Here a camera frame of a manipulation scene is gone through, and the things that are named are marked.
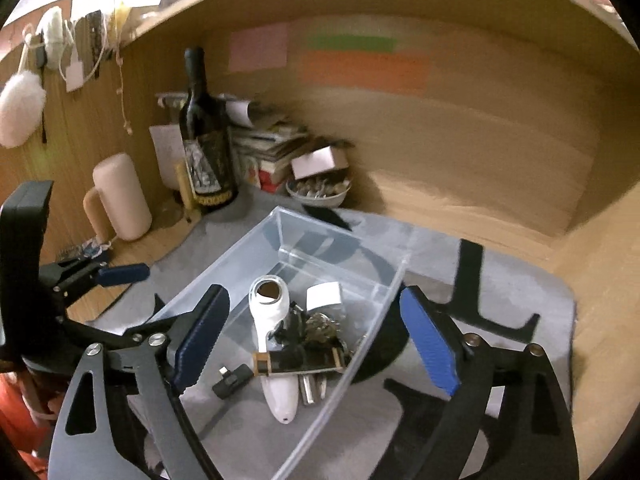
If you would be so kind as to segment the white fluffy duster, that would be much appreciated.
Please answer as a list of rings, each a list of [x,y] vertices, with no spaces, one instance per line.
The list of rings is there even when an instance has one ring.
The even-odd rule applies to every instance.
[[[18,148],[39,128],[47,92],[31,72],[14,74],[1,91],[1,146]]]

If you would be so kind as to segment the metal rod tool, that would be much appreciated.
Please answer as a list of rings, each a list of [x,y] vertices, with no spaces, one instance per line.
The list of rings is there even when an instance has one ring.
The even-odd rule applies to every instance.
[[[319,402],[319,390],[316,376],[300,375],[298,378],[300,398],[305,406],[313,406]]]

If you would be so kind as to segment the white travel plug adapter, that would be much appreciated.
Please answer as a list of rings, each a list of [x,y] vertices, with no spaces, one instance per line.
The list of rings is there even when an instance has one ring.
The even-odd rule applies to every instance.
[[[325,282],[311,286],[306,291],[306,311],[338,308],[343,304],[343,294],[339,282]]]

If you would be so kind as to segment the white handheld massager device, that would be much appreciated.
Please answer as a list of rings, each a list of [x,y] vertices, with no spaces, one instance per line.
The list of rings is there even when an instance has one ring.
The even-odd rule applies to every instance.
[[[263,275],[250,285],[248,307],[253,318],[257,351],[279,347],[273,333],[288,315],[290,293],[277,275]],[[262,393],[272,417],[281,425],[290,424],[298,408],[298,379],[291,376],[260,376]]]

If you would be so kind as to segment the yellow tube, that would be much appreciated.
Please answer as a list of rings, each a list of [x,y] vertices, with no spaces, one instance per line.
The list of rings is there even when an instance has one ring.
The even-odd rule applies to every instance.
[[[188,211],[192,211],[196,208],[196,203],[192,193],[189,173],[186,169],[186,163],[183,160],[181,162],[175,163],[175,174],[184,208],[186,208],[186,210]]]

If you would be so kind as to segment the silver tube with orange cap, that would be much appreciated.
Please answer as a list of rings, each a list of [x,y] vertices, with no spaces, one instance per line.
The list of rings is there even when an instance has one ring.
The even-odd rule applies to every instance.
[[[344,353],[337,348],[308,350],[303,347],[287,348],[252,355],[254,373],[260,376],[307,375],[343,373]]]

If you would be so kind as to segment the orange sticky note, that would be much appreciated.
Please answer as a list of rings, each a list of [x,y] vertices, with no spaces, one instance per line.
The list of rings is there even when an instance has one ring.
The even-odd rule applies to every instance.
[[[308,51],[300,59],[299,79],[318,86],[356,88],[416,96],[424,92],[424,56],[369,51]]]

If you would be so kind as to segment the dark wine bottle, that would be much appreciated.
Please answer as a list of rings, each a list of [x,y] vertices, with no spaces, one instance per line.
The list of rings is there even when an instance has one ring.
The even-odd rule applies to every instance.
[[[184,62],[189,87],[179,125],[186,170],[196,204],[203,214],[210,214],[238,196],[226,107],[208,92],[204,50],[186,49]]]

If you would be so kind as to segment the white paper note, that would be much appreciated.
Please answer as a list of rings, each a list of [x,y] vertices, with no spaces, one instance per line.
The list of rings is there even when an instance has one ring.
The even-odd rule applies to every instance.
[[[160,180],[170,190],[178,191],[175,166],[184,159],[183,140],[177,124],[157,125],[149,128],[154,145]]]

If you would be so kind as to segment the green sticky note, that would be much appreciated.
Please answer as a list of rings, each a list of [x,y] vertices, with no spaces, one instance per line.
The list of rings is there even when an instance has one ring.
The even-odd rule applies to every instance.
[[[328,51],[363,51],[393,53],[397,40],[381,36],[314,35],[306,41],[308,49]]]

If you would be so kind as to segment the pink sticky note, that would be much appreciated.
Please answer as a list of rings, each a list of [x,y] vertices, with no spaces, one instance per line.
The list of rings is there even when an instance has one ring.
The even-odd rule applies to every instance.
[[[288,23],[238,30],[230,35],[230,73],[277,70],[287,65]]]

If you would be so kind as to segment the small black adapter gadget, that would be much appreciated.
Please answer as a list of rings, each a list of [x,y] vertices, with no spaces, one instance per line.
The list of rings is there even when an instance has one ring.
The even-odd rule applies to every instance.
[[[222,366],[219,369],[220,379],[213,385],[213,393],[220,400],[226,400],[244,388],[253,378],[253,370],[246,364],[241,364],[234,370]]]

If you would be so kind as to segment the white bowl of pebbles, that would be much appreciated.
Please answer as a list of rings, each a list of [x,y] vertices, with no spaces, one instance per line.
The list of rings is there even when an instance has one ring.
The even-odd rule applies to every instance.
[[[288,195],[299,203],[321,208],[337,208],[346,200],[352,181],[314,177],[304,180],[289,180],[285,185]]]

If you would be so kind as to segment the stack of books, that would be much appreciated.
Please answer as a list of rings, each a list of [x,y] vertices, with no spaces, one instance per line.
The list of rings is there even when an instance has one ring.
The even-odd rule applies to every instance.
[[[242,184],[274,191],[292,174],[292,160],[318,146],[306,126],[277,107],[242,99],[224,106],[235,177]]]

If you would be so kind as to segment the bunch of keys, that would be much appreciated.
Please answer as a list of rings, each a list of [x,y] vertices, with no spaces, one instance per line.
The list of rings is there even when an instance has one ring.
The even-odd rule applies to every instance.
[[[353,356],[359,348],[359,342],[350,346],[342,337],[341,324],[322,312],[307,316],[303,343],[311,348],[337,348],[346,356]]]

